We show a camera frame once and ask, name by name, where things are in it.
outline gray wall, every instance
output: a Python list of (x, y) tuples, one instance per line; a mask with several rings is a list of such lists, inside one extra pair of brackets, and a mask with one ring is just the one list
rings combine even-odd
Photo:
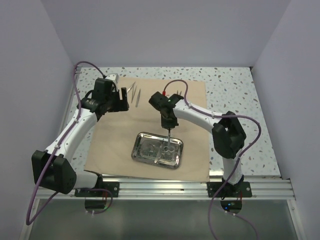
[(253, 67), (276, 159), (310, 240), (320, 234), (319, 9), (319, 0), (292, 0)]
[(290, 0), (42, 0), (73, 63), (253, 66)]
[(15, 240), (34, 186), (31, 156), (56, 137), (72, 63), (40, 0), (2, 0), (0, 33), (0, 239)]

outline terrazzo tabletop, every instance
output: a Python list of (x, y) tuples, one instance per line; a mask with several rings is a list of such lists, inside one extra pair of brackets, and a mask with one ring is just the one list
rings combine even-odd
[[(262, 134), (241, 158), (241, 168), (245, 176), (280, 177), (277, 160), (272, 148), (268, 129), (259, 103), (255, 84), (247, 67), (102, 67), (106, 75), (117, 73), (122, 77), (137, 77), (146, 79), (183, 79), (205, 82), (207, 109), (219, 113), (232, 111), (247, 115), (260, 122)], [(83, 98), (87, 91), (94, 88), (99, 72), (92, 67), (82, 67), (78, 76), (77, 88)], [(71, 107), (67, 119), (71, 120), (76, 107), (77, 98), (73, 93)], [(246, 119), (239, 119), (247, 135), (245, 146), (257, 135), (257, 126)], [(94, 127), (84, 137), (74, 153), (71, 165), (76, 171), (84, 169)], [(210, 175), (222, 176), (222, 157), (214, 150), (212, 135), (208, 134), (210, 159)]]

